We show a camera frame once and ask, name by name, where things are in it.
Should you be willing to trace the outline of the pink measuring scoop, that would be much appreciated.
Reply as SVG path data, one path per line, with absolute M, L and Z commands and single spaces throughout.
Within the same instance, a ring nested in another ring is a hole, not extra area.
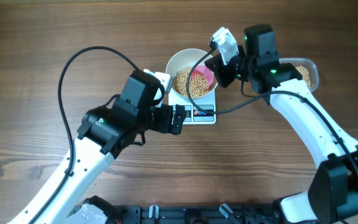
M 208 82 L 206 89 L 209 90 L 211 85 L 214 82 L 214 73 L 209 68 L 207 68 L 205 65 L 198 65 L 195 68 L 195 70 L 192 72 L 191 76 L 193 78 L 196 78 L 196 75 L 198 73 L 201 73 L 205 77 L 206 81 Z

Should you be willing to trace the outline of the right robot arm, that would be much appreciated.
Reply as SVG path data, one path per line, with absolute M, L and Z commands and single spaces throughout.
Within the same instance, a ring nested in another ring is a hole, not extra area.
M 280 222 L 335 223 L 358 215 L 358 141 L 328 115 L 296 67 L 280 61 L 269 25 L 246 28 L 244 42 L 238 45 L 228 29 L 218 29 L 209 43 L 218 54 L 206 66 L 222 87 L 250 83 L 256 98 L 292 126 L 317 168 L 307 191 L 277 200 Z

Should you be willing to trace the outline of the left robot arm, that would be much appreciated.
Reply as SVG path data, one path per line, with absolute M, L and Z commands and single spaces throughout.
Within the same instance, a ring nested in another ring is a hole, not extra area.
M 94 180 L 106 170 L 137 135 L 147 130 L 179 135 L 184 106 L 162 103 L 173 77 L 166 73 L 134 70 L 111 108 L 89 110 L 73 141 L 74 150 L 12 223 L 63 223 Z

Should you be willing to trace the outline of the white digital kitchen scale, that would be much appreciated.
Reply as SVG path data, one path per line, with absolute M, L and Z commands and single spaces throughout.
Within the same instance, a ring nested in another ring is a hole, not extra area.
M 193 101 L 205 111 L 216 111 L 214 90 L 199 99 L 193 98 Z M 215 114 L 208 114 L 205 111 L 199 110 L 191 104 L 187 97 L 180 95 L 175 90 L 171 90 L 168 94 L 168 104 L 173 106 L 174 111 L 176 110 L 175 105 L 185 107 L 184 125 L 207 125 L 216 123 Z

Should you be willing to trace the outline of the soybeans in bowl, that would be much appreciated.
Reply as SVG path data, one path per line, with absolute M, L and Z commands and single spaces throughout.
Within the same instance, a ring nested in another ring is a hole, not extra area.
M 208 81 L 201 72 L 192 74 L 189 82 L 187 82 L 191 67 L 184 67 L 179 70 L 174 78 L 175 90 L 183 95 L 188 96 L 186 84 L 188 83 L 189 93 L 192 98 L 202 97 L 209 93 Z

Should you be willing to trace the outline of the white bowl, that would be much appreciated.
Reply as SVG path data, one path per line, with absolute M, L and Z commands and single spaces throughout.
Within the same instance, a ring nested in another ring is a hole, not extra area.
M 169 61 L 166 67 L 166 73 L 171 75 L 173 77 L 173 86 L 172 86 L 172 90 L 175 90 L 174 87 L 174 78 L 177 74 L 177 72 L 179 70 L 181 70 L 184 67 L 191 67 L 191 69 L 196 65 L 196 62 L 203 56 L 205 56 L 207 54 L 207 52 L 205 52 L 204 50 L 200 50 L 200 49 L 185 49 L 182 51 L 179 51 L 178 53 L 176 53 Z M 207 56 L 202 62 L 200 62 L 198 65 L 205 65 L 204 62 L 207 59 L 211 59 L 212 56 L 209 55 Z M 187 82 L 189 82 L 191 78 L 191 75 L 188 75 L 188 79 Z M 211 85 L 210 89 L 209 89 L 209 93 L 211 91 L 215 91 L 215 88 L 217 87 L 218 83 L 214 77 L 214 82 Z M 189 87 L 188 87 L 188 83 L 186 84 L 186 88 L 187 88 L 187 94 L 189 93 Z

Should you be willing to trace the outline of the yellow soybeans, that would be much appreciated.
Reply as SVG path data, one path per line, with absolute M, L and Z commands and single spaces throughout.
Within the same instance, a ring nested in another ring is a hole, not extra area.
M 308 88 L 311 88 L 311 80 L 309 70 L 304 66 L 296 66 L 296 69 L 301 73 L 302 79 L 308 85 Z

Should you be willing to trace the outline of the clear plastic container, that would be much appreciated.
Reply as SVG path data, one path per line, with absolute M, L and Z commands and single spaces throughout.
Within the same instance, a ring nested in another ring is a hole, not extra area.
M 280 63 L 290 63 L 295 68 L 296 66 L 304 66 L 309 70 L 310 73 L 310 80 L 311 80 L 311 88 L 309 89 L 310 92 L 314 92 L 318 86 L 319 86 L 319 74 L 318 74 L 318 68 L 316 64 L 307 58 L 280 58 Z

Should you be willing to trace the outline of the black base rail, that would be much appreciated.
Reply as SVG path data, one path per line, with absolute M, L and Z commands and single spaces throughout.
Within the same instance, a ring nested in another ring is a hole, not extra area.
M 159 207 L 151 205 L 114 205 L 108 211 L 105 223 L 175 224 L 175 223 L 283 223 L 283 218 L 271 204 Z

